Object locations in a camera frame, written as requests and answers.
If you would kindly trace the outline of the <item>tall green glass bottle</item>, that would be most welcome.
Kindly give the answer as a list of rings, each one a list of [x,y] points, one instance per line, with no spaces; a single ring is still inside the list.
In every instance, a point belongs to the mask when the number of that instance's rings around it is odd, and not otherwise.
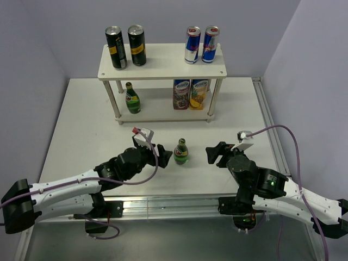
[[[133,89],[131,82],[126,83],[126,106],[131,114],[137,114],[141,110],[141,102],[138,94]]]

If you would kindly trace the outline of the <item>black and gold can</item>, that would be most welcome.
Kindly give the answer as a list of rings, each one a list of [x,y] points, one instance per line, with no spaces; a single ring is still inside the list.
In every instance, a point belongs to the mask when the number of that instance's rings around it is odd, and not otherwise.
[[[125,69],[127,58],[121,28],[118,26],[108,27],[105,29],[105,36],[113,67],[117,70]]]

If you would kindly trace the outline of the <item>short green glass bottle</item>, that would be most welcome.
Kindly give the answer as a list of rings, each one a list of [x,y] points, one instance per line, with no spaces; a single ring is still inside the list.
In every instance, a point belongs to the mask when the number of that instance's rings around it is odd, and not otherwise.
[[[188,161],[189,152],[186,146],[186,140],[184,138],[179,139],[178,144],[175,147],[173,157],[178,165],[183,165]]]

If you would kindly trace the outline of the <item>small red-tab silver can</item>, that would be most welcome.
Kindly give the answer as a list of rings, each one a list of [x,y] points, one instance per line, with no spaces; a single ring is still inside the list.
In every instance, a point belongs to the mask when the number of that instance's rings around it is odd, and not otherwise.
[[[197,62],[200,46],[201,30],[197,26],[190,26],[186,31],[184,59],[189,64]]]

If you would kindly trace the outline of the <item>blue silver energy drink can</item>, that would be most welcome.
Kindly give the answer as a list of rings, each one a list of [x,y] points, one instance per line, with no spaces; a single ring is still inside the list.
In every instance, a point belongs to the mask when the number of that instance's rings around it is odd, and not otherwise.
[[[215,58],[220,30],[217,26],[208,26],[204,33],[202,61],[212,63]]]

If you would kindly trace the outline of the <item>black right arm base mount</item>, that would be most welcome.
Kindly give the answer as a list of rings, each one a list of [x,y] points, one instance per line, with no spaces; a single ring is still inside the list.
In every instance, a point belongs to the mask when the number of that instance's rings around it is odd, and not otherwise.
[[[265,211],[255,210],[251,204],[238,202],[236,196],[219,197],[218,203],[218,212],[232,217],[233,229],[238,233],[250,234],[266,221]]]

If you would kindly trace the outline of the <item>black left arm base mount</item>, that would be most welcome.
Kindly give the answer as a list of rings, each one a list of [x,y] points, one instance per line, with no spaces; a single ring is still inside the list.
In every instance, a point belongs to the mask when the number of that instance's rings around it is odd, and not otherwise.
[[[123,214],[123,202],[107,202],[105,206],[94,208],[87,214],[74,214],[75,220],[85,220],[85,232],[87,236],[95,240],[114,239],[120,235],[120,229],[113,225],[112,218],[121,218]],[[108,228],[116,231],[114,235],[103,236]]]

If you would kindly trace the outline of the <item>dark olive beverage can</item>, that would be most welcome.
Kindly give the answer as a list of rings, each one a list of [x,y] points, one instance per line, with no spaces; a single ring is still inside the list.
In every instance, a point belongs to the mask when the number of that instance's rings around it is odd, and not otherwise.
[[[132,62],[136,66],[143,66],[147,62],[145,32],[141,25],[134,24],[128,28],[128,38]]]

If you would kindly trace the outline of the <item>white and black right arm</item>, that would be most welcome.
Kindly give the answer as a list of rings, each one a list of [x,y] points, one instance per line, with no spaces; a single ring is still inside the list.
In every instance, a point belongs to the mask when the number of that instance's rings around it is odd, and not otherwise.
[[[236,196],[220,197],[218,211],[223,215],[246,215],[270,211],[301,221],[327,238],[347,235],[347,200],[330,200],[300,188],[289,177],[248,159],[239,145],[219,142],[206,147],[207,161],[226,168],[236,181]]]

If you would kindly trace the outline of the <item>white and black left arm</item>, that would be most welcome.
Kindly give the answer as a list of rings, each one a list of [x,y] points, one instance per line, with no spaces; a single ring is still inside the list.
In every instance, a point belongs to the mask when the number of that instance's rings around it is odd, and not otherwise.
[[[106,210],[102,192],[133,185],[131,179],[146,165],[167,167],[172,152],[163,145],[133,143],[134,147],[80,175],[48,183],[15,182],[1,199],[6,234],[22,232],[57,216],[100,217]]]

